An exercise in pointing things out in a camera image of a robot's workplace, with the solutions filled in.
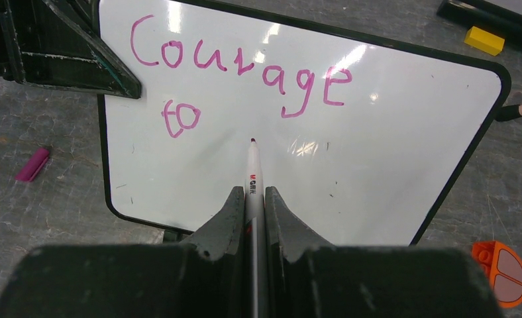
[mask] yellow block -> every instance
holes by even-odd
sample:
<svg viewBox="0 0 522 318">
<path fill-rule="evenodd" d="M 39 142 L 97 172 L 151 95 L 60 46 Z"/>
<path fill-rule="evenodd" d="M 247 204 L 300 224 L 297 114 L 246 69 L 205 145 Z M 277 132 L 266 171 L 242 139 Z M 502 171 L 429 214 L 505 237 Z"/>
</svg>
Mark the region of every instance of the yellow block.
<svg viewBox="0 0 522 318">
<path fill-rule="evenodd" d="M 466 33 L 464 43 L 495 56 L 503 50 L 505 39 L 473 26 Z"/>
</svg>

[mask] handwritten word courage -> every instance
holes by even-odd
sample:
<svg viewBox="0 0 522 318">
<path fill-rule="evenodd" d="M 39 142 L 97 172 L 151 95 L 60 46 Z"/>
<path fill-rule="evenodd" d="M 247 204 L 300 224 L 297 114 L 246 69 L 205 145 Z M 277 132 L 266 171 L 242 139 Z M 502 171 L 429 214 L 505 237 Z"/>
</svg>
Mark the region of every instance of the handwritten word courage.
<svg viewBox="0 0 522 318">
<path fill-rule="evenodd" d="M 134 37 L 135 37 L 135 32 L 136 32 L 136 29 L 138 28 L 138 26 L 141 23 L 143 23 L 144 21 L 151 19 L 153 17 L 154 17 L 154 15 L 147 15 L 145 17 L 142 17 L 142 18 L 136 20 L 132 24 L 132 28 L 130 31 L 130 49 L 132 50 L 132 54 L 134 54 L 134 57 L 140 64 L 142 64 L 144 66 L 151 66 L 151 67 L 158 66 L 160 64 L 160 61 L 144 60 L 142 57 L 140 57 L 138 55 L 138 53 L 136 52 L 136 48 L 134 45 Z M 228 68 L 226 66 L 222 65 L 222 58 L 221 58 L 220 50 L 215 50 L 212 53 L 212 55 L 210 55 L 210 58 L 206 61 L 199 60 L 199 53 L 201 52 L 202 46 L 203 46 L 203 40 L 200 40 L 195 45 L 194 52 L 193 52 L 193 63 L 195 64 L 195 66 L 199 69 L 206 69 L 206 68 L 211 67 L 211 65 L 215 63 L 216 67 L 220 71 L 227 72 Z M 166 56 L 166 52 L 168 50 L 177 51 L 178 55 L 177 55 L 176 60 L 169 61 L 168 57 Z M 169 67 L 169 68 L 175 69 L 175 68 L 179 67 L 181 65 L 181 63 L 183 62 L 184 48 L 183 48 L 183 43 L 180 41 L 175 41 L 175 40 L 167 41 L 167 42 L 163 43 L 163 45 L 160 48 L 160 51 L 162 54 L 163 63 L 165 65 L 167 65 L 167 67 Z M 236 64 L 236 66 L 237 66 L 237 68 L 236 68 L 237 76 L 242 76 L 246 72 L 253 70 L 256 65 L 253 62 L 249 63 L 247 65 L 244 65 L 242 48 L 237 48 L 237 53 L 236 53 L 236 58 L 234 59 L 234 64 Z M 334 78 L 333 77 L 334 74 L 338 74 L 338 73 L 344 74 L 343 78 Z M 284 91 L 285 70 L 283 70 L 282 67 L 280 67 L 279 65 L 266 66 L 263 69 L 261 78 L 265 85 L 271 86 L 271 87 L 276 86 L 281 95 L 286 94 L 286 92 Z M 315 78 L 315 75 L 310 70 L 299 70 L 296 73 L 296 84 L 298 85 L 298 88 L 302 89 L 305 92 L 304 100 L 303 100 L 302 106 L 296 112 L 288 111 L 286 109 L 286 107 L 282 107 L 281 114 L 280 114 L 282 118 L 298 117 L 304 113 L 304 111 L 306 110 L 306 106 L 308 104 L 311 92 L 312 92 L 313 85 L 314 85 L 314 78 Z M 329 99 L 329 88 L 334 83 L 344 84 L 344 83 L 350 83 L 351 81 L 352 81 L 352 75 L 349 70 L 344 69 L 344 68 L 336 69 L 334 66 L 331 66 L 327 70 L 327 73 L 325 76 L 325 84 L 323 87 L 323 103 L 327 104 L 327 105 L 333 105 L 333 106 L 343 106 L 344 103 L 342 101 L 332 101 Z M 168 112 L 165 109 L 162 112 L 162 115 L 166 119 L 166 124 L 168 126 L 170 136 L 172 136 L 173 138 L 177 138 L 179 136 L 179 134 L 181 134 L 182 130 L 179 130 L 175 134 L 171 131 L 171 128 L 169 127 L 169 123 L 167 120 L 168 113 L 170 115 L 175 115 L 175 113 L 177 113 L 178 122 L 179 122 L 181 128 L 183 128 L 183 129 L 194 128 L 194 126 L 198 122 L 198 118 L 199 118 L 199 114 L 200 114 L 199 109 L 195 108 L 192 105 L 189 105 L 189 104 L 180 104 L 180 105 L 184 105 L 182 107 L 191 109 L 195 113 L 195 120 L 192 125 L 183 125 L 182 122 L 180 121 L 180 116 L 178 114 L 181 107 L 177 107 L 176 112 L 173 112 L 173 111 Z"/>
</svg>

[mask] magenta cap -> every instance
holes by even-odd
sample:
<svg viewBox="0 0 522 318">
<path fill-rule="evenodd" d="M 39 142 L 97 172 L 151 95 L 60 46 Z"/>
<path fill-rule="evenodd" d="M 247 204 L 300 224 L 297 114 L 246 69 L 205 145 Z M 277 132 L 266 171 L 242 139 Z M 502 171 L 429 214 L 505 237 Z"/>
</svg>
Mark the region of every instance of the magenta cap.
<svg viewBox="0 0 522 318">
<path fill-rule="evenodd" d="M 48 161 L 49 151 L 45 148 L 39 148 L 32 156 L 27 164 L 15 176 L 16 180 L 31 182 L 38 172 L 42 169 L 44 164 Z"/>
</svg>

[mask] gray stone surface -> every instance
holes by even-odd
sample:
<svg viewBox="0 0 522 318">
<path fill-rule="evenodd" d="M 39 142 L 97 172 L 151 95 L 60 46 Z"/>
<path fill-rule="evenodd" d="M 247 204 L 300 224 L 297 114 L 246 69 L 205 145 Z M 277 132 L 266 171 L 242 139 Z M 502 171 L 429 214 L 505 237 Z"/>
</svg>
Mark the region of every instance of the gray stone surface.
<svg viewBox="0 0 522 318">
<path fill-rule="evenodd" d="M 509 103 L 522 103 L 522 52 L 507 46 L 492 57 L 468 47 L 463 28 L 435 16 L 441 0 L 231 2 L 499 62 L 513 78 Z M 94 96 L 0 79 L 0 291 L 38 245 L 161 240 L 161 231 L 107 210 L 98 132 Z M 49 163 L 35 182 L 16 182 L 38 146 L 54 149 Z M 493 239 L 522 257 L 522 119 L 492 125 L 419 244 L 470 250 Z M 505 312 L 522 317 L 522 304 Z"/>
</svg>

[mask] orange toy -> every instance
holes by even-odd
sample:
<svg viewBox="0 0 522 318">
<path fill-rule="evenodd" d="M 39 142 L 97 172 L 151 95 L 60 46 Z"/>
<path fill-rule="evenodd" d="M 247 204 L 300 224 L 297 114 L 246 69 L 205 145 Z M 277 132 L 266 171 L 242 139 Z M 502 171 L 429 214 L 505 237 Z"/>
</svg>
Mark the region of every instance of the orange toy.
<svg viewBox="0 0 522 318">
<path fill-rule="evenodd" d="M 501 307 L 522 303 L 522 260 L 515 251 L 496 240 L 477 242 L 472 247 L 472 257 L 488 276 Z"/>
</svg>

